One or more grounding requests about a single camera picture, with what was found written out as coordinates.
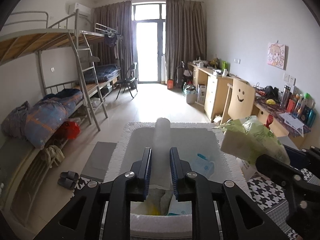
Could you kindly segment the green tissue packet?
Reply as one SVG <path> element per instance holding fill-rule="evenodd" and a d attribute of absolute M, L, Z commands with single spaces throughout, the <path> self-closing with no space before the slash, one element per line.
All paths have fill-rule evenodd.
<path fill-rule="evenodd" d="M 263 154 L 290 164 L 284 145 L 255 115 L 231 120 L 213 129 L 223 133 L 220 150 L 237 158 L 247 181 L 257 172 L 255 162 Z"/>

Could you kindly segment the white foam roll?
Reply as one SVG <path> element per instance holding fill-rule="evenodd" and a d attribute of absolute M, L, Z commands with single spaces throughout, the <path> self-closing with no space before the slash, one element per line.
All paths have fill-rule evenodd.
<path fill-rule="evenodd" d="M 170 148 L 171 128 L 170 121 L 166 118 L 159 118 L 155 124 L 152 141 L 151 179 L 152 188 L 170 190 Z"/>

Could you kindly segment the blue face mask pack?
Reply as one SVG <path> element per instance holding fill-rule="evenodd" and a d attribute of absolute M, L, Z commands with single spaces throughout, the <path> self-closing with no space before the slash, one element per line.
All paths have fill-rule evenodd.
<path fill-rule="evenodd" d="M 191 158 L 190 168 L 192 171 L 209 179 L 214 174 L 215 163 L 210 161 L 205 155 L 197 153 Z M 191 215 L 191 211 L 191 202 L 178 202 L 175 196 L 172 197 L 169 204 L 168 216 Z"/>

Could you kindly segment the houndstooth tablecloth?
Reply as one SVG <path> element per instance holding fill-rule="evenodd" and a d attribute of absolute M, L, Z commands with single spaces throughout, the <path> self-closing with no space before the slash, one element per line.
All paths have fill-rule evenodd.
<path fill-rule="evenodd" d="M 302 174 L 308 183 L 319 186 L 319 179 L 310 171 L 304 168 L 302 169 Z M 71 198 L 75 197 L 90 181 L 92 179 L 81 175 Z M 247 182 L 247 185 L 253 201 L 284 230 L 287 237 L 289 239 L 299 239 L 298 234 L 285 223 L 288 205 L 283 189 L 272 181 L 259 176 L 257 173 Z"/>

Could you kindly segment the white pump lotion bottle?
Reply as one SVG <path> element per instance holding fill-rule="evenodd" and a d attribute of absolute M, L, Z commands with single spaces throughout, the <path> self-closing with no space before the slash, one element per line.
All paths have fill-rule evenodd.
<path fill-rule="evenodd" d="M 270 129 L 270 125 L 272 124 L 273 120 L 274 120 L 273 115 L 269 114 L 269 115 L 267 116 L 266 122 L 264 123 L 264 126 L 265 126 L 267 129 Z"/>

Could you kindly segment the papers on desk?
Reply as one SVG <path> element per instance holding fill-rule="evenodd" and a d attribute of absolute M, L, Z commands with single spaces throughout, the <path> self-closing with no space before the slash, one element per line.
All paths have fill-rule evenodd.
<path fill-rule="evenodd" d="M 286 125 L 290 126 L 300 136 L 304 137 L 304 124 L 298 118 L 290 113 L 281 113 L 279 116 L 284 120 Z"/>

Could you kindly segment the black slippers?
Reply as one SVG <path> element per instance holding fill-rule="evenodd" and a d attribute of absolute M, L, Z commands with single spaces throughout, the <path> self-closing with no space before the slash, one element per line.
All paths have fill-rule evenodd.
<path fill-rule="evenodd" d="M 61 172 L 57 184 L 65 189 L 74 190 L 78 180 L 79 174 L 74 171 Z"/>

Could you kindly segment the yellow object on desk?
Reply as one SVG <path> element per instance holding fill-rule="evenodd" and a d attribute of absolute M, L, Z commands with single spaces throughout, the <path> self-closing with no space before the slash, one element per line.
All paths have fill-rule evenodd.
<path fill-rule="evenodd" d="M 266 100 L 266 104 L 268 104 L 268 105 L 275 105 L 276 102 L 275 102 L 273 99 L 267 99 L 267 100 Z"/>

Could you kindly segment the wooden smiley chair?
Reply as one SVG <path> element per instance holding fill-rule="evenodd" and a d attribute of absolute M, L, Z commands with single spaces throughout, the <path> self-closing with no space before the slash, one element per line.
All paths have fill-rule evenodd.
<path fill-rule="evenodd" d="M 246 82 L 233 79 L 233 84 L 228 84 L 227 99 L 220 124 L 228 120 L 242 119 L 252 114 L 255 100 L 255 89 Z"/>

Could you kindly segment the white styrofoam box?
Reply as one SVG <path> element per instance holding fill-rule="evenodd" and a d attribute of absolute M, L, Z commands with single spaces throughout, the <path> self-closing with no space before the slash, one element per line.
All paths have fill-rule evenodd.
<path fill-rule="evenodd" d="M 224 138 L 223 131 L 212 124 L 130 122 L 124 127 L 117 143 L 104 181 L 114 180 L 127 172 L 135 161 L 143 157 L 144 149 L 152 149 L 151 177 L 148 195 L 155 199 L 161 190 L 175 200 L 172 193 L 175 186 L 181 186 L 182 179 L 173 175 L 186 175 L 181 168 L 170 166 L 170 149 L 177 148 L 182 161 L 192 163 L 197 154 L 202 154 L 214 164 L 208 179 L 217 183 L 232 180 L 246 194 L 249 189 L 236 158 L 220 150 Z M 191 215 L 156 216 L 143 213 L 146 203 L 134 204 L 130 212 L 131 239 L 187 239 L 191 238 Z"/>

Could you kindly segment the bottles cluster on desk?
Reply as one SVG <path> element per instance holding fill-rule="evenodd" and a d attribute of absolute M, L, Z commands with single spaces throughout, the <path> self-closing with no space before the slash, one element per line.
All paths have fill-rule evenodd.
<path fill-rule="evenodd" d="M 315 102 L 309 93 L 302 93 L 297 87 L 285 83 L 279 96 L 280 106 L 286 112 L 297 117 L 308 128 L 313 126 L 316 118 Z"/>

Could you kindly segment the red plastic bag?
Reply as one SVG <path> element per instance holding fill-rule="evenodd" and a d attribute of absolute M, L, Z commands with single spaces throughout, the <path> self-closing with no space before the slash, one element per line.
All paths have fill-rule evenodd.
<path fill-rule="evenodd" d="M 80 134 L 80 126 L 74 121 L 65 121 L 56 131 L 56 135 L 63 139 L 76 139 Z"/>

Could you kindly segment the long wooden desk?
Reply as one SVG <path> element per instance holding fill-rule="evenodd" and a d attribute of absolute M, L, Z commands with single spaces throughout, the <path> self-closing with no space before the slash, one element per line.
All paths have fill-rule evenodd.
<path fill-rule="evenodd" d="M 268 104 L 254 87 L 235 76 L 223 77 L 213 70 L 199 67 L 191 62 L 188 68 L 193 72 L 193 84 L 204 97 L 204 113 L 210 122 L 218 115 L 222 116 L 221 123 L 229 119 L 246 118 L 255 115 L 262 124 L 266 124 L 269 115 L 273 116 L 270 130 L 277 137 L 288 136 L 292 142 L 302 148 L 307 135 L 311 133 L 308 126 L 303 126 L 303 132 L 298 132 L 289 126 L 281 116 L 286 111 L 279 104 Z"/>

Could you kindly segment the white waste bin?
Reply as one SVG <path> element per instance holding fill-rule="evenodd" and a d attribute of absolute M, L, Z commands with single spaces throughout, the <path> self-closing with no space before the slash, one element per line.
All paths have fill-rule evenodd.
<path fill-rule="evenodd" d="M 185 99 L 187 104 L 192 105 L 197 100 L 197 90 L 195 86 L 187 86 L 184 90 Z"/>

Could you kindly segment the blue plaid quilt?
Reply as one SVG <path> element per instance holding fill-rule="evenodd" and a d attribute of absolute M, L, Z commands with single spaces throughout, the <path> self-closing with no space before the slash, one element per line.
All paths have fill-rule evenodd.
<path fill-rule="evenodd" d="M 26 101 L 7 115 L 1 123 L 1 131 L 7 137 L 27 140 L 42 150 L 82 99 L 81 90 L 66 88 L 46 95 L 33 106 Z"/>

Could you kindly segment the black folding chair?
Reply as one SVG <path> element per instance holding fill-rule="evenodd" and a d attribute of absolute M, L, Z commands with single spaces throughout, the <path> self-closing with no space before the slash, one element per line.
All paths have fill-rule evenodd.
<path fill-rule="evenodd" d="M 131 95 L 131 97 L 134 99 L 135 96 L 138 93 L 138 89 L 137 89 L 137 85 L 136 85 L 136 69 L 137 69 L 137 63 L 134 62 L 133 64 L 131 64 L 131 66 L 128 68 L 125 76 L 123 78 L 121 78 L 120 80 L 118 80 L 116 82 L 116 85 L 120 86 L 120 89 L 118 91 L 117 97 L 116 99 L 118 99 L 119 94 L 121 92 L 121 89 L 123 88 L 123 93 L 125 92 L 125 90 L 127 89 Z M 136 94 L 135 96 L 133 96 L 132 92 L 131 92 L 131 85 L 133 85 L 134 89 L 136 90 Z"/>

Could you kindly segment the orange floor container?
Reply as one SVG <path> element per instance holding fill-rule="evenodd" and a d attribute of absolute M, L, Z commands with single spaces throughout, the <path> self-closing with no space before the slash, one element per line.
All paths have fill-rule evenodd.
<path fill-rule="evenodd" d="M 173 88 L 174 88 L 174 81 L 171 80 L 171 79 L 169 79 L 169 80 L 167 81 L 167 89 L 171 90 L 171 89 L 173 89 Z"/>

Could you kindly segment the metal bunk bed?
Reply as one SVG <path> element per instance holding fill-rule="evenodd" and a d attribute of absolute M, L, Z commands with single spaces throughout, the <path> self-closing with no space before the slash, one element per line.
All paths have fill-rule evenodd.
<path fill-rule="evenodd" d="M 97 24 L 79 12 L 50 23 L 45 11 L 15 12 L 1 37 L 1 123 L 28 101 L 31 106 L 48 94 L 66 88 L 82 91 L 83 99 L 66 121 L 80 126 L 76 139 L 56 132 L 44 149 L 29 141 L 7 137 L 1 131 L 1 209 L 22 226 L 44 226 L 67 202 L 71 193 L 59 187 L 62 171 L 80 172 L 103 134 L 107 121 L 107 83 L 98 79 L 103 67 L 93 45 L 116 31 Z"/>

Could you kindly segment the left brown curtain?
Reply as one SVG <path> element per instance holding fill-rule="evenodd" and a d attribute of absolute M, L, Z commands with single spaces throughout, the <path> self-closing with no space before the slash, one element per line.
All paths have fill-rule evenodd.
<path fill-rule="evenodd" d="M 124 77 L 133 64 L 132 2 L 124 1 L 94 9 L 94 23 L 99 30 L 107 27 L 116 31 L 105 34 L 102 42 L 93 45 L 93 55 L 99 57 L 100 66 L 116 64 Z"/>

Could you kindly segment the brown curtain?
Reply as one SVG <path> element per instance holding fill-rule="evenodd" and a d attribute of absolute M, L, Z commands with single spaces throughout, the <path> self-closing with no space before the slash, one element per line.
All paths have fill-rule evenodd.
<path fill-rule="evenodd" d="M 174 80 L 182 63 L 207 58 L 206 18 L 202 3 L 166 0 L 165 68 L 167 80 Z"/>
<path fill-rule="evenodd" d="M 124 1 L 94 9 L 94 23 L 99 30 L 107 27 L 116 31 L 105 34 L 102 42 L 93 45 L 93 55 L 99 57 L 100 66 L 116 64 L 124 77 L 133 64 L 132 2 Z"/>

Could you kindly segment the right brown curtain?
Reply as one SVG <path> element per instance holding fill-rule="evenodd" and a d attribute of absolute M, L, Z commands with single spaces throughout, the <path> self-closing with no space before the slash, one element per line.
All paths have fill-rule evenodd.
<path fill-rule="evenodd" d="M 165 68 L 167 80 L 174 80 L 182 63 L 207 58 L 206 18 L 202 3 L 166 0 Z"/>

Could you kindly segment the glass balcony door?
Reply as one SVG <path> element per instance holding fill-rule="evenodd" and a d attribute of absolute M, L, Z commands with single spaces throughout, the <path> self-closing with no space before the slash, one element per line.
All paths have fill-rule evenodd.
<path fill-rule="evenodd" d="M 134 59 L 139 83 L 162 83 L 165 80 L 165 20 L 165 2 L 132 5 Z"/>

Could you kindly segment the cartoon wall picture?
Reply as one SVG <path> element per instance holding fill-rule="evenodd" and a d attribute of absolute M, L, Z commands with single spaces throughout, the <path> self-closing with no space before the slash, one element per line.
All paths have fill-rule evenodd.
<path fill-rule="evenodd" d="M 285 68 L 285 45 L 269 43 L 267 49 L 267 64 L 284 69 Z"/>

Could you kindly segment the wall air conditioner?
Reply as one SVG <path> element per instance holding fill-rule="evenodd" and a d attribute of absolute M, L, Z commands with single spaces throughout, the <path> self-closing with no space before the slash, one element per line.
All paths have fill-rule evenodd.
<path fill-rule="evenodd" d="M 73 3 L 69 5 L 68 8 L 68 14 L 71 15 L 73 13 L 76 13 L 76 11 L 79 11 L 79 15 L 85 16 L 85 17 L 90 17 L 91 16 L 91 8 L 82 5 L 80 3 Z"/>

